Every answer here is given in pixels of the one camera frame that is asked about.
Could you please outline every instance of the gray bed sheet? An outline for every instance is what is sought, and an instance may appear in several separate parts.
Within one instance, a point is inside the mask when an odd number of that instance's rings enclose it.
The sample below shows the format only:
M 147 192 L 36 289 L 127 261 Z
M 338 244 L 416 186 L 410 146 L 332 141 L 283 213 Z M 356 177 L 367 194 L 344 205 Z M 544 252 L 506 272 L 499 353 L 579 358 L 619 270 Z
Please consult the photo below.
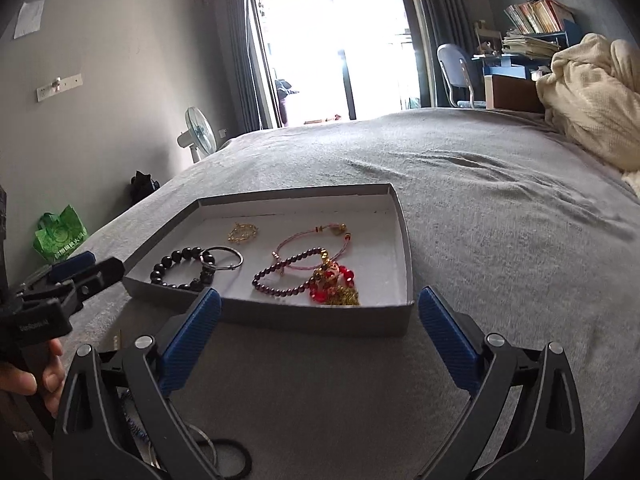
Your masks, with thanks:
M 416 293 L 437 286 L 512 344 L 562 343 L 592 470 L 640 400 L 640 203 L 537 116 L 430 109 L 247 134 L 82 249 L 125 259 L 203 196 L 363 182 L 391 182 L 398 192 Z M 113 287 L 73 319 L 66 363 L 81 342 L 110 348 L 117 330 L 130 342 L 171 314 Z M 392 339 L 220 324 L 174 397 L 185 420 L 251 450 L 252 478 L 371 480 L 413 478 L 467 398 L 415 312 L 408 334 Z

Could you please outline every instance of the bookshelf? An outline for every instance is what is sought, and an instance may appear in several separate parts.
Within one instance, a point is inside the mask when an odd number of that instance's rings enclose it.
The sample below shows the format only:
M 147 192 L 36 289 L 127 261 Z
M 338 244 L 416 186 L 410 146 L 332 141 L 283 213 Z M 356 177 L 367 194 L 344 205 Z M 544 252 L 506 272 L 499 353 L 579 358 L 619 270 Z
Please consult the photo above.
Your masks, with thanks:
M 562 32 L 548 32 L 544 34 L 526 34 L 531 38 L 539 38 L 540 40 L 553 41 L 562 48 L 569 48 L 577 45 L 582 41 L 583 33 L 579 25 L 569 20 L 562 20 L 564 30 Z

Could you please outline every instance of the metal ring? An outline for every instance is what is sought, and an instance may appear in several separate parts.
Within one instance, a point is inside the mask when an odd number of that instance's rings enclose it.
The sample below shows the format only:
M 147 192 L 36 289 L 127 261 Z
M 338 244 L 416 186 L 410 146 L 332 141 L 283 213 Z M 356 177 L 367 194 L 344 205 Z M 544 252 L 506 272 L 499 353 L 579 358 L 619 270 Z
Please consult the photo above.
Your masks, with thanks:
M 210 253 L 211 251 L 226 251 L 227 253 L 233 253 L 240 259 L 240 261 L 234 265 L 229 265 L 226 267 L 216 267 L 215 265 L 208 264 L 207 262 L 204 261 L 204 255 L 206 253 Z M 200 253 L 200 261 L 203 267 L 206 267 L 207 269 L 213 270 L 215 272 L 216 270 L 236 270 L 238 267 L 242 265 L 242 263 L 244 262 L 244 258 L 242 257 L 242 254 L 240 253 L 240 251 L 237 251 L 232 247 L 218 246 L 218 247 L 210 247 L 209 249 L 204 249 L 204 251 Z
M 240 444 L 237 440 L 232 440 L 230 438 L 214 438 L 211 440 L 211 443 L 214 446 L 233 447 L 238 450 L 244 457 L 244 467 L 242 468 L 242 471 L 235 475 L 225 476 L 225 480 L 242 480 L 251 472 L 251 469 L 254 466 L 254 462 L 251 459 L 251 454 L 249 453 L 249 450 L 242 444 Z
M 196 441 L 196 444 L 199 447 L 209 446 L 210 450 L 213 453 L 213 462 L 212 462 L 213 467 L 218 467 L 218 451 L 216 450 L 216 446 L 213 444 L 211 439 L 207 436 L 207 434 L 204 431 L 202 431 L 200 428 L 196 428 L 193 424 L 189 424 L 188 422 L 185 422 L 185 425 L 191 430 L 195 431 L 204 439 L 199 442 Z M 158 455 L 156 454 L 156 448 L 153 447 L 153 445 L 151 444 L 151 440 L 149 440 L 148 453 L 149 453 L 149 462 L 151 462 L 151 465 L 153 467 L 157 467 L 158 469 L 164 470 L 164 468 L 162 467 L 162 464 L 158 460 Z

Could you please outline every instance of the black bag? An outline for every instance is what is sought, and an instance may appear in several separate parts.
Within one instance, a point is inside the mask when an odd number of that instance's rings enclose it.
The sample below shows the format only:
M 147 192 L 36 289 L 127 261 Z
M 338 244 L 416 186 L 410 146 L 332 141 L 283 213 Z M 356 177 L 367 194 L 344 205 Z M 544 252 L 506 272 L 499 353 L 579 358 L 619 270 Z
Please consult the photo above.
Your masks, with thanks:
M 145 175 L 136 171 L 136 176 L 131 179 L 131 188 L 129 189 L 131 205 L 136 205 L 159 188 L 160 184 L 157 180 L 152 180 L 150 174 Z

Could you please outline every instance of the black bead bracelet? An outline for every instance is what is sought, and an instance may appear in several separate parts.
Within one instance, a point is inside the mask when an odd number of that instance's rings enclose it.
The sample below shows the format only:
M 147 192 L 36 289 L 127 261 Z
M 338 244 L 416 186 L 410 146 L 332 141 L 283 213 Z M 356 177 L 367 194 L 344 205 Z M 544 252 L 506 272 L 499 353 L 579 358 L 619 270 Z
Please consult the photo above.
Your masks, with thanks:
M 182 260 L 191 260 L 192 258 L 199 258 L 202 261 L 202 272 L 200 272 L 200 277 L 191 280 L 191 283 L 183 283 L 181 285 L 169 285 L 164 281 L 164 275 L 167 270 L 172 267 L 172 265 L 179 264 Z M 160 260 L 159 264 L 154 265 L 154 270 L 151 272 L 149 277 L 151 278 L 151 283 L 155 285 L 168 286 L 169 288 L 180 288 L 181 290 L 194 290 L 195 292 L 201 292 L 204 290 L 205 286 L 211 285 L 213 283 L 213 275 L 216 272 L 215 269 L 216 259 L 213 257 L 213 254 L 210 254 L 209 251 L 203 251 L 200 247 L 185 247 L 181 251 L 174 251 L 171 253 L 171 256 L 164 256 L 162 260 Z

